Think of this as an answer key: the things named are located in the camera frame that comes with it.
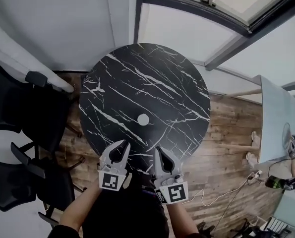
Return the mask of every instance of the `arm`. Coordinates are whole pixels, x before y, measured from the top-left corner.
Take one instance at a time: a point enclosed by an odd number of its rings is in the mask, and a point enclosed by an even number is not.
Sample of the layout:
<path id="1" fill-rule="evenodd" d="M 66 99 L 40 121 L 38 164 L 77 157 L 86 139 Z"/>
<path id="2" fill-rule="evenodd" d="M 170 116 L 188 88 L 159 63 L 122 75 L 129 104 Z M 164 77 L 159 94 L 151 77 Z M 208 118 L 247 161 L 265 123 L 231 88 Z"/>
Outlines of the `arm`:
<path id="1" fill-rule="evenodd" d="M 71 227 L 78 232 L 100 193 L 101 189 L 98 180 L 96 180 L 65 209 L 59 224 Z"/>
<path id="2" fill-rule="evenodd" d="M 197 234 L 198 229 L 192 218 L 180 203 L 167 205 L 175 237 L 184 238 L 190 234 Z"/>
<path id="3" fill-rule="evenodd" d="M 292 175 L 295 178 L 295 159 L 292 159 Z"/>

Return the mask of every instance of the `white table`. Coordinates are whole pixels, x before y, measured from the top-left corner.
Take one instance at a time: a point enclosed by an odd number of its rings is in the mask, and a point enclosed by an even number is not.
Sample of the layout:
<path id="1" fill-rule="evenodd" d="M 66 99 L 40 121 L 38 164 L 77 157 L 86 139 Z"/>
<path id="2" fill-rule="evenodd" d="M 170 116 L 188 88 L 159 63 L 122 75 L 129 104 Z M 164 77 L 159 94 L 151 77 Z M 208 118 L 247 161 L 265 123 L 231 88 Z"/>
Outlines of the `white table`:
<path id="1" fill-rule="evenodd" d="M 220 147 L 241 149 L 244 151 L 259 151 L 258 162 L 286 156 L 283 147 L 284 125 L 290 125 L 291 134 L 295 134 L 295 97 L 283 88 L 273 84 L 259 75 L 261 89 L 226 94 L 223 97 L 238 97 L 262 93 L 263 123 L 260 147 L 220 144 Z"/>

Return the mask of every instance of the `chair armrest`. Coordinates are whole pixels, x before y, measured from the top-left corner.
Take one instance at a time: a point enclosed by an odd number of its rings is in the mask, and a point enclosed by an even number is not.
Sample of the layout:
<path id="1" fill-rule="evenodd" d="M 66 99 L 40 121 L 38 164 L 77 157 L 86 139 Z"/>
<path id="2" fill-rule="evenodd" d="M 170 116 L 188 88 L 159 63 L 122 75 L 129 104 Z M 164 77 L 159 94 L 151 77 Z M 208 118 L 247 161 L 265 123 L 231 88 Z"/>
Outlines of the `chair armrest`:
<path id="1" fill-rule="evenodd" d="M 41 177 L 41 178 L 46 178 L 45 175 L 45 170 L 42 169 L 41 167 L 35 165 L 32 163 L 32 159 L 27 156 L 23 151 L 21 151 L 21 148 L 18 148 L 17 145 L 15 145 L 13 142 L 10 144 L 10 149 L 12 153 L 15 155 L 15 157 L 26 166 L 26 169 Z"/>
<path id="2" fill-rule="evenodd" d="M 39 87 L 45 87 L 47 80 L 47 77 L 38 71 L 29 71 L 25 77 L 25 81 Z"/>
<path id="3" fill-rule="evenodd" d="M 52 218 L 47 217 L 45 214 L 42 214 L 41 212 L 38 212 L 39 217 L 41 217 L 44 221 L 49 223 L 52 226 L 57 226 L 59 223 L 56 220 L 53 220 Z"/>

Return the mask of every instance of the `wooden floor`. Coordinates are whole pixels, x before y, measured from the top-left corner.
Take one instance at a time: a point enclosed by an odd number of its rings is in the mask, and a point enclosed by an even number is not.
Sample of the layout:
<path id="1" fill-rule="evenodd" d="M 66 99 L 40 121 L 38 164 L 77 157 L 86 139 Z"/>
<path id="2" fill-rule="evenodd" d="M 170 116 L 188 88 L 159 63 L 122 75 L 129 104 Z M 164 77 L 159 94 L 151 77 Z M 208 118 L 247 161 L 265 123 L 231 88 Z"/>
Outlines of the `wooden floor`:
<path id="1" fill-rule="evenodd" d="M 59 76 L 75 87 L 75 94 L 80 92 L 80 74 Z M 260 134 L 262 125 L 262 107 L 258 104 L 238 99 L 225 100 L 216 95 L 211 95 L 210 100 L 211 119 L 206 136 L 197 151 L 183 165 L 189 198 L 204 189 L 205 204 L 210 204 L 218 196 L 238 188 L 251 172 L 245 159 L 246 152 L 218 148 L 217 144 L 250 145 L 252 131 Z M 82 131 L 77 104 L 71 109 L 68 123 Z M 71 172 L 77 186 L 87 187 L 98 178 L 96 164 L 99 159 L 85 137 L 77 138 L 66 129 L 57 156 L 59 162 L 65 166 L 74 164 L 81 156 L 85 158 L 85 163 Z M 214 235 L 216 238 L 225 238 L 229 237 L 230 229 L 243 224 L 244 218 L 254 221 L 259 216 L 267 220 L 275 211 L 282 194 L 280 190 L 267 188 L 263 183 L 255 183 L 245 185 L 239 193 L 235 191 L 227 194 L 209 207 L 201 203 L 201 196 L 202 193 L 192 202 L 184 204 L 187 212 L 196 224 L 202 221 L 208 226 L 219 223 Z"/>

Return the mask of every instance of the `round table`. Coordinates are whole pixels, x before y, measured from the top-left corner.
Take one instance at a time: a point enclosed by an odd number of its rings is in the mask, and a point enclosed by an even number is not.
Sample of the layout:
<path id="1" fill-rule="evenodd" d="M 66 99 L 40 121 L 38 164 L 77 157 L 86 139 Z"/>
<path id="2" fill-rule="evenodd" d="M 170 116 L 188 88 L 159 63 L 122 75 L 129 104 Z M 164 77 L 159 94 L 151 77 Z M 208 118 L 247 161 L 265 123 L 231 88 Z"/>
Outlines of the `round table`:
<path id="1" fill-rule="evenodd" d="M 101 155 L 109 144 L 131 144 L 129 171 L 153 174 L 156 146 L 181 161 L 198 148 L 210 120 L 210 98 L 195 66 L 156 44 L 133 44 L 103 57 L 82 79 L 80 121 Z"/>

